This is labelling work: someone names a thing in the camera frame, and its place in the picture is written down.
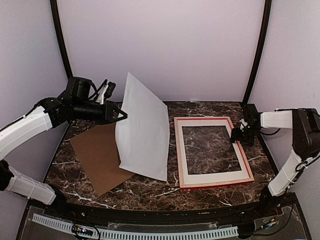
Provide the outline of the landscape photo print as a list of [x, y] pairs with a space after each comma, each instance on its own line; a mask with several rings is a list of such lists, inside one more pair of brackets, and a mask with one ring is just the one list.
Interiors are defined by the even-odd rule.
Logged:
[[127, 113], [127, 118], [115, 126], [119, 168], [166, 182], [170, 143], [168, 107], [129, 72], [121, 110]]

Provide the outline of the brown cardboard backing board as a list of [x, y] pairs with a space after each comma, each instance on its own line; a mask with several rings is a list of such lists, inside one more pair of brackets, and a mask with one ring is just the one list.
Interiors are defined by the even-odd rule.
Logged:
[[119, 167], [121, 161], [115, 139], [114, 123], [96, 125], [71, 138], [75, 155], [95, 193], [102, 196], [135, 174]]

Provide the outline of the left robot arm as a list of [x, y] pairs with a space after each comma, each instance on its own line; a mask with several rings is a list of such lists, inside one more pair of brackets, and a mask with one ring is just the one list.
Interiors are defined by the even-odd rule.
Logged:
[[49, 184], [20, 173], [5, 160], [6, 156], [33, 137], [75, 120], [108, 125], [125, 120], [128, 115], [110, 101], [116, 84], [104, 80], [96, 87], [90, 80], [70, 77], [65, 90], [57, 97], [38, 101], [33, 108], [0, 130], [0, 189], [13, 192], [47, 206], [60, 218], [67, 218], [70, 206], [64, 195]]

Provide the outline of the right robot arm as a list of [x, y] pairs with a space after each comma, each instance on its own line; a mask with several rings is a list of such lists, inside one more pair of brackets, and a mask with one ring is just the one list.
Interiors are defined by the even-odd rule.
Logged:
[[304, 170], [320, 158], [320, 114], [315, 108], [288, 108], [258, 112], [253, 104], [242, 108], [240, 126], [231, 130], [230, 142], [252, 146], [261, 129], [292, 130], [292, 149], [279, 173], [268, 184], [261, 197], [279, 197], [294, 185]]

